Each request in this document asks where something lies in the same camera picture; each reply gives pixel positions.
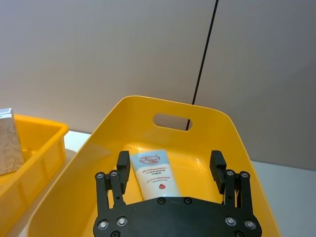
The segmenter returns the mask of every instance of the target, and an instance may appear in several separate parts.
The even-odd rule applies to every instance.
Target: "yellow plastic bin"
[[[0,236],[14,225],[64,163],[65,124],[14,115],[25,163],[0,175]]]
[[[188,118],[193,126],[189,131],[160,127],[153,122],[156,114]],[[222,151],[227,168],[251,175],[253,209],[262,236],[281,236],[231,119],[218,110],[141,96],[122,99],[90,136],[37,207],[29,222],[28,236],[92,237],[97,216],[94,175],[115,169],[122,150],[134,154],[158,149],[166,149],[183,196],[218,203],[223,197],[211,177],[209,159],[212,150]],[[142,201],[132,168],[124,201]]]

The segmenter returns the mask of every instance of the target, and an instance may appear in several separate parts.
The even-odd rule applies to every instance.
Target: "white wall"
[[[190,103],[214,4],[2,0],[0,107],[91,132],[127,95]]]
[[[230,115],[252,160],[316,170],[315,9],[219,1],[196,104]]]

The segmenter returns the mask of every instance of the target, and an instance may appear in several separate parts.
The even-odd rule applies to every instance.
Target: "box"
[[[16,171],[23,163],[13,111],[0,109],[0,175]]]

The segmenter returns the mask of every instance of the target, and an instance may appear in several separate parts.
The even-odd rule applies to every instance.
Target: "white lotion tube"
[[[165,150],[134,154],[130,160],[144,200],[181,197]]]

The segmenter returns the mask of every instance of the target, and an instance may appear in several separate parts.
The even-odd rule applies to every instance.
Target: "bin floor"
[[[123,150],[129,150],[129,153],[135,154],[140,152],[160,150],[162,147],[154,147],[151,144],[130,143],[124,146]],[[168,158],[171,164],[174,178],[181,190],[182,196],[193,197],[203,200],[221,203],[223,197],[218,193],[217,186],[213,181],[209,169],[209,160],[205,157],[199,158],[180,151],[167,150]],[[109,191],[110,208],[113,206],[112,192]],[[126,187],[125,195],[123,195],[126,204],[142,201],[141,192],[131,167],[129,180]],[[82,237],[93,237],[92,229],[94,221],[97,217],[97,206],[91,210],[89,221],[82,233]]]

